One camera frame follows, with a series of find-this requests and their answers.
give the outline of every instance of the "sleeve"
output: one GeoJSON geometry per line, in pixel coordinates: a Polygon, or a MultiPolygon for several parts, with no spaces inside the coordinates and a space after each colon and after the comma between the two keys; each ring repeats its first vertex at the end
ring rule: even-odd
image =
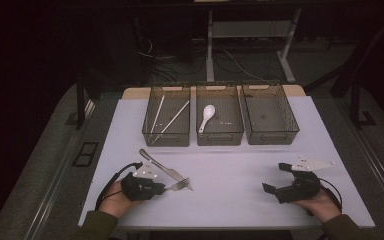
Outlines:
{"type": "Polygon", "coordinates": [[[108,240],[117,226],[118,219],[108,213],[90,211],[83,226],[71,235],[71,240],[108,240]]]}
{"type": "Polygon", "coordinates": [[[374,236],[362,231],[354,221],[345,214],[339,215],[322,225],[330,240],[375,240],[374,236]]]}

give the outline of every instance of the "white table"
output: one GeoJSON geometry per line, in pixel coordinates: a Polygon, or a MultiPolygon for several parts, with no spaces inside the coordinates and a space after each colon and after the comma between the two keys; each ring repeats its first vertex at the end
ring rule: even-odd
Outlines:
{"type": "MultiPolygon", "coordinates": [[[[119,101],[79,225],[83,224],[86,213],[94,209],[96,198],[114,173],[129,163],[146,161],[139,155],[139,149],[144,148],[166,167],[189,177],[194,191],[166,192],[144,202],[119,221],[119,226],[126,229],[291,230],[319,226],[318,221],[306,215],[300,207],[279,204],[276,197],[265,193],[261,185],[265,182],[276,187],[289,186],[293,175],[280,171],[278,163],[294,164],[301,155],[336,162],[336,167],[315,171],[316,175],[339,189],[344,213],[357,225],[374,227],[310,97],[288,97],[300,127],[291,145],[251,146],[244,133],[240,146],[198,146],[192,95],[190,146],[147,147],[141,133],[147,93],[149,90],[138,98],[126,95],[119,101]]],[[[175,183],[174,179],[155,169],[158,172],[155,182],[167,186],[175,183]]],[[[134,168],[125,171],[121,177],[129,171],[134,168]]]]}

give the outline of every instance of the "white spoon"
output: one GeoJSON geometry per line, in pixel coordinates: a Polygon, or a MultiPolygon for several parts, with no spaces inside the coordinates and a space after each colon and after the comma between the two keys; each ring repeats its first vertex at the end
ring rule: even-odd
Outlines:
{"type": "Polygon", "coordinates": [[[204,112],[203,112],[204,119],[202,120],[202,124],[201,124],[201,127],[199,128],[198,133],[204,132],[205,124],[207,124],[207,121],[210,120],[214,116],[215,112],[216,112],[216,108],[213,105],[205,106],[204,112]]]}

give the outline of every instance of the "knife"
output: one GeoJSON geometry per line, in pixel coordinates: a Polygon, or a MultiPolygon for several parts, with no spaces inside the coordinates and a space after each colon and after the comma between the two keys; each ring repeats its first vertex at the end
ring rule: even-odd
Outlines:
{"type": "MultiPolygon", "coordinates": [[[[182,177],[182,175],[180,175],[176,170],[174,169],[170,169],[170,168],[166,168],[164,165],[162,165],[161,163],[157,162],[155,159],[153,159],[151,156],[149,156],[149,154],[144,150],[144,149],[140,149],[139,150],[139,153],[140,155],[142,155],[142,157],[148,159],[151,163],[153,163],[155,166],[157,166],[159,169],[163,170],[165,173],[167,173],[170,177],[176,179],[176,181],[182,181],[183,179],[185,179],[184,177],[182,177]]],[[[192,186],[191,184],[189,183],[188,184],[188,188],[193,191],[192,189],[192,186]]]]}

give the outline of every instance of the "human hand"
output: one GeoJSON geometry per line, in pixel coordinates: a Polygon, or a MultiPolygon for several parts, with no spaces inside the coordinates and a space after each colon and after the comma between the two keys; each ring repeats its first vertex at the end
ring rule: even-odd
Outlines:
{"type": "Polygon", "coordinates": [[[323,189],[321,189],[315,197],[295,201],[293,204],[299,205],[312,212],[321,223],[325,223],[342,214],[330,196],[323,189]]]}
{"type": "Polygon", "coordinates": [[[141,204],[143,201],[130,201],[121,191],[120,181],[114,182],[99,206],[99,211],[106,212],[116,218],[123,216],[129,209],[141,204]]]}

